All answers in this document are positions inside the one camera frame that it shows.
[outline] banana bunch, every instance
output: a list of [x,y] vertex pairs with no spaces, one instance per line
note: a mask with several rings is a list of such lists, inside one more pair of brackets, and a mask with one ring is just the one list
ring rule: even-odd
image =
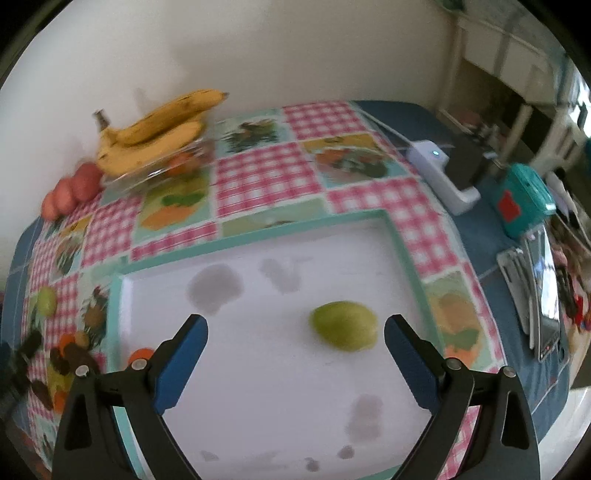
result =
[[203,132],[203,112],[227,96],[218,90],[197,90],[123,129],[110,127],[103,112],[96,112],[100,129],[96,164],[108,176],[119,177],[184,147]]

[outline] tablecloth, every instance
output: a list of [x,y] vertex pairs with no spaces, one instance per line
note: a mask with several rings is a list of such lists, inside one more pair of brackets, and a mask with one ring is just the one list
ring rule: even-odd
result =
[[[224,236],[362,209],[385,209],[399,230],[443,337],[442,353],[483,371],[496,372],[505,363],[496,323],[453,221],[354,104],[255,112],[218,122],[215,135],[216,160],[199,172],[142,195],[104,192],[56,223],[32,226],[30,241],[36,240],[29,258],[11,268],[20,272],[12,288],[15,298],[22,298],[22,308],[15,300],[12,311],[22,320],[20,337],[37,327],[44,338],[43,351],[31,364],[32,380],[48,382],[49,350],[61,335],[80,329],[89,333],[91,353],[104,368],[105,332],[89,328],[85,314],[106,309],[111,278],[121,265]],[[36,309],[45,285],[57,293],[50,319]],[[441,478],[457,472],[477,414],[476,407],[468,411]],[[26,421],[25,430],[50,465],[59,416],[29,394]]]

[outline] white wall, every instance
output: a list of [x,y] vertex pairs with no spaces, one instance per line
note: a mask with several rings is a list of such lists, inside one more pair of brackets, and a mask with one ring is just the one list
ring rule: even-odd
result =
[[0,90],[0,283],[43,196],[124,126],[185,91],[227,116],[317,99],[434,106],[452,19],[432,0],[74,0]]

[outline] phone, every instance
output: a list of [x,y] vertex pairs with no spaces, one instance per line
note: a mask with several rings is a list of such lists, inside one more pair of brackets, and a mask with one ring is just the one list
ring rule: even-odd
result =
[[560,302],[556,269],[548,234],[543,225],[527,232],[522,239],[531,266],[534,307],[533,334],[535,355],[541,362],[560,338]]

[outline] pear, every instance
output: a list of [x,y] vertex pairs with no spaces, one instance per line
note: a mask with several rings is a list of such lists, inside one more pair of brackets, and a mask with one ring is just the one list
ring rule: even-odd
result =
[[365,305],[333,301],[310,315],[310,325],[332,346],[346,352],[372,348],[378,340],[378,319]]

